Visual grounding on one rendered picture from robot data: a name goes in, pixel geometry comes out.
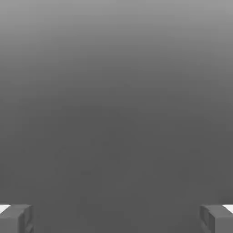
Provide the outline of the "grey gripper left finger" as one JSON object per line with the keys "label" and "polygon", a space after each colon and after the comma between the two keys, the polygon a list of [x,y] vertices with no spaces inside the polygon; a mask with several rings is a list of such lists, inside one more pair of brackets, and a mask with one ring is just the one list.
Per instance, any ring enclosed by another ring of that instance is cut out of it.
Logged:
{"label": "grey gripper left finger", "polygon": [[34,233],[33,206],[0,204],[0,233]]}

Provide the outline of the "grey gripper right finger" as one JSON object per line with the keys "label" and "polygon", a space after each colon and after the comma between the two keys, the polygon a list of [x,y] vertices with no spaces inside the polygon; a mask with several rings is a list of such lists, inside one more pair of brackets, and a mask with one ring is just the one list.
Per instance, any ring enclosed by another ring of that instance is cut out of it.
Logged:
{"label": "grey gripper right finger", "polygon": [[233,204],[201,205],[203,233],[233,233]]}

